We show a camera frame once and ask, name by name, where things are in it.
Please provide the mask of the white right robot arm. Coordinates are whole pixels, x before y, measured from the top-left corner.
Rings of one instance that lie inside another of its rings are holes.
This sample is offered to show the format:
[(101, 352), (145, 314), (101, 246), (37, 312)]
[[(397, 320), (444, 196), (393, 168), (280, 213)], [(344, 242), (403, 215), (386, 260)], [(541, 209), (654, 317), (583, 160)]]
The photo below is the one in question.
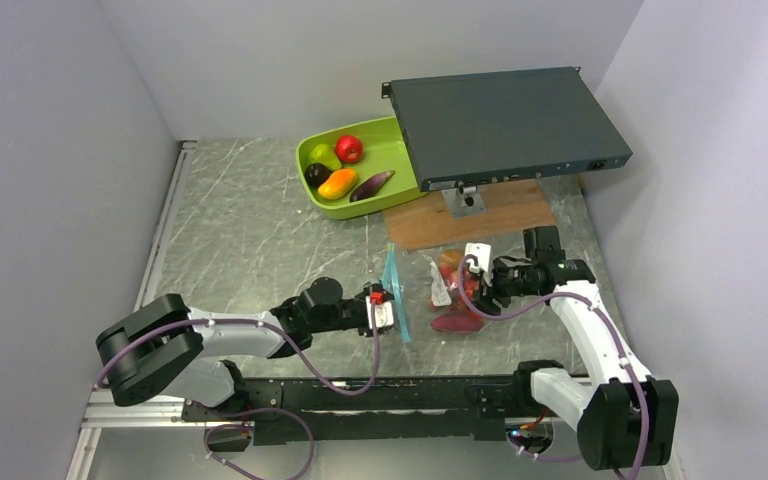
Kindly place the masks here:
[(554, 226), (523, 232), (525, 256), (493, 256), (484, 243), (469, 243), (457, 268), (478, 287), (458, 286), (466, 307), (489, 321), (511, 318), (515, 297), (536, 300), (525, 314), (545, 305), (560, 319), (587, 371), (576, 381), (555, 360), (517, 366), (511, 401), (517, 411), (548, 410), (576, 434), (581, 459), (594, 471), (611, 470), (635, 479), (645, 467), (671, 457), (679, 394), (669, 380), (656, 379), (619, 333), (604, 307), (596, 278), (582, 259), (570, 259)]

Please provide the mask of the orange fake fruit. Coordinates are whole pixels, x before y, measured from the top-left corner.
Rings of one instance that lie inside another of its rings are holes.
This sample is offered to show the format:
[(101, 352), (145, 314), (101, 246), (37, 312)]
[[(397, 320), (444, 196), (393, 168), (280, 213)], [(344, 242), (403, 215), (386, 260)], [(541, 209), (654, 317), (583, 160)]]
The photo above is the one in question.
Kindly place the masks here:
[(339, 169), (334, 171), (330, 178), (317, 189), (317, 193), (326, 201), (336, 201), (353, 190), (358, 181), (359, 175), (354, 169)]

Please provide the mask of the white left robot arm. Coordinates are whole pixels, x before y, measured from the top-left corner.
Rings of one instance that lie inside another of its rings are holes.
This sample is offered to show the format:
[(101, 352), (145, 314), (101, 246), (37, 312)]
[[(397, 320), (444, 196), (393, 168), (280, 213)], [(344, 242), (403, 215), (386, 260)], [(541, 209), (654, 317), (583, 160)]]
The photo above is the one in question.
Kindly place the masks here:
[[(168, 395), (196, 401), (232, 420), (245, 411), (248, 394), (231, 357), (296, 356), (327, 388), (358, 396), (378, 375), (378, 342), (396, 324), (394, 301), (394, 294), (379, 282), (367, 283), (346, 298), (342, 285), (329, 277), (254, 314), (204, 311), (186, 305), (177, 293), (164, 294), (97, 336), (102, 369), (95, 384), (108, 389), (120, 407)], [(304, 354), (315, 335), (348, 330), (376, 343), (370, 377), (352, 391), (334, 385)]]

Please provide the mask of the red fake apple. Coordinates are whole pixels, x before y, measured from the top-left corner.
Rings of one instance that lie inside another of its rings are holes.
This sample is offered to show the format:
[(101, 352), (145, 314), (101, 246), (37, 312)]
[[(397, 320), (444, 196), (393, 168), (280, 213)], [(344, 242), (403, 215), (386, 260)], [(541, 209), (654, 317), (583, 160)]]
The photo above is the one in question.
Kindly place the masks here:
[(334, 151), (342, 163), (356, 164), (362, 159), (364, 145), (356, 136), (342, 135), (335, 142)]

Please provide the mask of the dark purple fake fruit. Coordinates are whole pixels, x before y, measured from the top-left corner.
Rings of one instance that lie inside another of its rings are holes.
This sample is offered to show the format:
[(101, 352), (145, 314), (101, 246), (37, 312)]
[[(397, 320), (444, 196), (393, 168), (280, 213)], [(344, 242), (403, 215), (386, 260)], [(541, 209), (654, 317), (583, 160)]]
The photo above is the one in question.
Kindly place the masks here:
[(314, 162), (309, 164), (304, 172), (304, 180), (306, 184), (312, 189), (318, 189), (323, 183), (325, 183), (333, 171), (326, 165)]

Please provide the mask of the purple fake eggplant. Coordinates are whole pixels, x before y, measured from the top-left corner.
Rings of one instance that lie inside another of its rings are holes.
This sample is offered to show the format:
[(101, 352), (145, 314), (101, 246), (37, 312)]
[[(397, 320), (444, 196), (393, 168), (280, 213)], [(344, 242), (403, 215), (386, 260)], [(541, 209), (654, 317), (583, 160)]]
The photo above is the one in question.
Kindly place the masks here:
[(372, 175), (352, 191), (349, 201), (354, 203), (374, 197), (394, 174), (394, 170), (387, 170)]

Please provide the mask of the clear zip top bag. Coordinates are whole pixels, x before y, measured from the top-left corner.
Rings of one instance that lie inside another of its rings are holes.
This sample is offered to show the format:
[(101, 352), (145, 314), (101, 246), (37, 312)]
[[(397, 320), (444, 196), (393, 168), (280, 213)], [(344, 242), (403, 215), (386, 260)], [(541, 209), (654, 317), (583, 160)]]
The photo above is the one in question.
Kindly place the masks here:
[(390, 242), (386, 247), (386, 261), (382, 273), (385, 288), (395, 295), (394, 310), (404, 343), (420, 339), (425, 331), (434, 331), (430, 322), (437, 316), (462, 312), (481, 318), (464, 304), (459, 288), (468, 294), (479, 286), (479, 278), (466, 267), (456, 269), (438, 265), (438, 256), (445, 249), (433, 248), (429, 252), (408, 251)]

